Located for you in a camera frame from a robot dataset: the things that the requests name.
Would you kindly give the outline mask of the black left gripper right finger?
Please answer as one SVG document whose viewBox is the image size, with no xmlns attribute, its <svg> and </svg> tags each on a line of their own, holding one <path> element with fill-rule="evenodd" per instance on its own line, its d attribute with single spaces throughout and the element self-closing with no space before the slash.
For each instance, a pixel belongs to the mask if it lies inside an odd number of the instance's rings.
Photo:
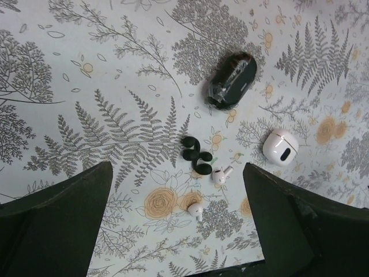
<svg viewBox="0 0 369 277">
<path fill-rule="evenodd" d="M 368 276 L 368 209 L 247 163 L 243 180 L 269 276 Z"/>
</svg>

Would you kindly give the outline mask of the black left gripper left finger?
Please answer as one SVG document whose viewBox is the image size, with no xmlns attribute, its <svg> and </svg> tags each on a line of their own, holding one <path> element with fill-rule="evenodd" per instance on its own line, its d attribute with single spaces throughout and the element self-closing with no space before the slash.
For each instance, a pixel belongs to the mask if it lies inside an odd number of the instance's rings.
<svg viewBox="0 0 369 277">
<path fill-rule="evenodd" d="M 101 162 L 1 204 L 1 276 L 86 276 L 112 178 Z"/>
</svg>

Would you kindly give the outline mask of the white earbud charging case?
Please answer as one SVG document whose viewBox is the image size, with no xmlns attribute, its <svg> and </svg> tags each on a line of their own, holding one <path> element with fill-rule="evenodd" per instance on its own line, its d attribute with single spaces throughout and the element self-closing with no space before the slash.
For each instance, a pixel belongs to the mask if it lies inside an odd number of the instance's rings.
<svg viewBox="0 0 369 277">
<path fill-rule="evenodd" d="M 284 167 L 298 154 L 299 143 L 294 135 L 285 129 L 275 129 L 265 140 L 262 153 L 268 161 Z"/>
</svg>

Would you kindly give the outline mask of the white wireless earbud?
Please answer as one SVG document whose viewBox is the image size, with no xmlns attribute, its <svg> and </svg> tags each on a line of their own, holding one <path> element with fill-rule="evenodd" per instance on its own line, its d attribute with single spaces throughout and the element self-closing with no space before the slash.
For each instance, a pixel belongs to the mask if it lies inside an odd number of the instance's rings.
<svg viewBox="0 0 369 277">
<path fill-rule="evenodd" d="M 212 173 L 212 180 L 216 184 L 224 184 L 226 183 L 227 178 L 233 172 L 234 168 L 232 166 L 228 166 L 225 170 L 218 169 Z"/>
<path fill-rule="evenodd" d="M 187 209 L 188 213 L 195 217 L 199 222 L 202 222 L 203 207 L 200 203 L 194 203 Z"/>
</svg>

